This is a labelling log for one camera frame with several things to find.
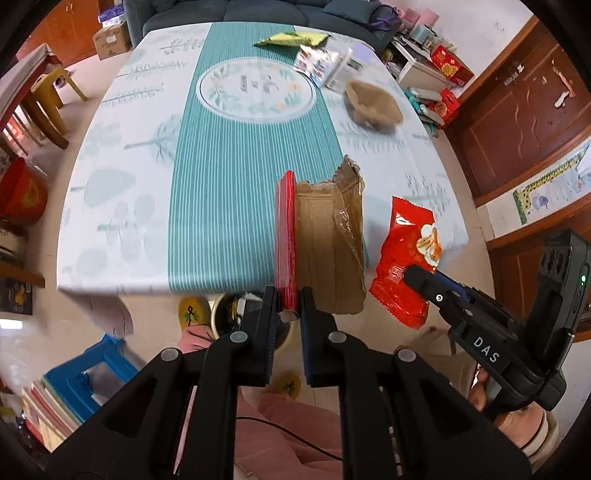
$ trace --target red snack bag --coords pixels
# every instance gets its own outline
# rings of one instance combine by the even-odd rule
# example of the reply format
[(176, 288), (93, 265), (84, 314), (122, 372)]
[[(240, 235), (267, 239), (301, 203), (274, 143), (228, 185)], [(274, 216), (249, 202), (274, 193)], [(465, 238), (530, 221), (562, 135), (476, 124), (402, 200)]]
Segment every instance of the red snack bag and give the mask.
[(427, 320), (429, 303), (404, 283), (404, 271), (416, 264), (433, 272), (440, 258), (433, 212), (393, 197), (390, 231), (369, 291), (400, 322), (419, 329)]
[(288, 170), (277, 183), (275, 216), (275, 288), (280, 310), (297, 311), (296, 284), (296, 182)]

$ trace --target wooden door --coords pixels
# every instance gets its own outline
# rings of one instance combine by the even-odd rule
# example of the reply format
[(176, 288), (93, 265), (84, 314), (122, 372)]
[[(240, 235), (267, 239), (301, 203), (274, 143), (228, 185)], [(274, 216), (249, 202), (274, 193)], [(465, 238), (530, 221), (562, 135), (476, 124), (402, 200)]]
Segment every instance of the wooden door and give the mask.
[(75, 56), (76, 43), (70, 18), (69, 0), (58, 3), (43, 19), (43, 22), (48, 27), (46, 43), (64, 65), (72, 64), (71, 59)]
[[(568, 88), (555, 70), (576, 94), (559, 108), (554, 103)], [(590, 124), (591, 95), (539, 22), (446, 132), (477, 198), (535, 168)]]
[(47, 43), (60, 61), (69, 66), (96, 54), (92, 36), (100, 30), (96, 0), (63, 0), (35, 28), (17, 53), (22, 59)]
[(97, 33), (99, 23), (99, 7), (91, 0), (70, 0), (70, 19), (76, 38), (76, 50), (79, 61), (96, 54), (92, 36)]
[(572, 228), (591, 242), (591, 199), (584, 201), (587, 201), (585, 207), (556, 225), (540, 228), (537, 233), (489, 251), (496, 299), (516, 315), (526, 318), (530, 313), (537, 291), (544, 238), (548, 234)]

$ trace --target sofa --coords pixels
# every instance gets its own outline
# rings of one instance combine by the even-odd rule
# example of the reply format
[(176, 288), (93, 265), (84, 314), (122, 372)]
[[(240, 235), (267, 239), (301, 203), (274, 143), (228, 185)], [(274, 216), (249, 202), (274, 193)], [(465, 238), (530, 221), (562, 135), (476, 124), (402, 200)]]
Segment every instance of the sofa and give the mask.
[(206, 22), (269, 22), (318, 28), (358, 38), (381, 53), (398, 31), (369, 31), (362, 25), (322, 11), (330, 0), (177, 0), (156, 13), (151, 0), (124, 0), (131, 42), (135, 46), (152, 30)]

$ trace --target sofa cushion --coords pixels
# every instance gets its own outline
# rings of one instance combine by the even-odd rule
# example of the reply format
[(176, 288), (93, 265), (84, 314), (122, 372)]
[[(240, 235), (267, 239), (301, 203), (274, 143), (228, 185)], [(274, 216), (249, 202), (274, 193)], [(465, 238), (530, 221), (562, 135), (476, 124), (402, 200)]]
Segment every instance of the sofa cushion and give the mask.
[(150, 18), (144, 24), (144, 35), (159, 28), (193, 23), (221, 22), (228, 3), (228, 0), (196, 0), (178, 3), (170, 10)]
[(360, 25), (367, 25), (369, 17), (379, 6), (379, 2), (366, 2), (366, 0), (332, 0), (324, 7), (323, 12)]
[(296, 7), (306, 16), (308, 27), (359, 38), (373, 48), (376, 48), (378, 44), (378, 38), (361, 25), (345, 20), (344, 18), (325, 14), (319, 7), (311, 7), (309, 5), (296, 5)]
[(156, 13), (161, 14), (174, 7), (176, 2), (177, 0), (152, 0), (152, 7)]
[(295, 5), (277, 0), (230, 0), (223, 20), (224, 22), (269, 22), (306, 26), (305, 16)]
[(329, 0), (295, 0), (296, 5), (311, 5), (313, 7), (324, 8)]

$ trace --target plastic bag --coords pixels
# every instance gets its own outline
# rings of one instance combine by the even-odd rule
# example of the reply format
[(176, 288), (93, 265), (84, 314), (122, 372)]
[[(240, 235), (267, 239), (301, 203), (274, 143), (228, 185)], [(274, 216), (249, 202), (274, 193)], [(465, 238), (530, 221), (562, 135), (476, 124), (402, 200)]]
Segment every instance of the plastic bag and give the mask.
[(293, 69), (310, 78), (318, 88), (324, 86), (332, 71), (340, 63), (339, 52), (305, 45), (300, 46), (300, 51), (295, 57)]
[(284, 32), (264, 38), (263, 40), (256, 42), (254, 46), (262, 47), (263, 45), (280, 45), (284, 47), (298, 47), (300, 45), (307, 45), (309, 47), (317, 47), (326, 40), (326, 38), (328, 38), (328, 34), (326, 33)]
[(275, 216), (275, 288), (281, 307), (297, 311), (296, 285), (296, 181), (288, 170), (277, 184)]
[(440, 258), (432, 211), (394, 197), (390, 230), (369, 291), (400, 322), (418, 329), (427, 320), (428, 301), (404, 283), (404, 271), (416, 264), (433, 272)]

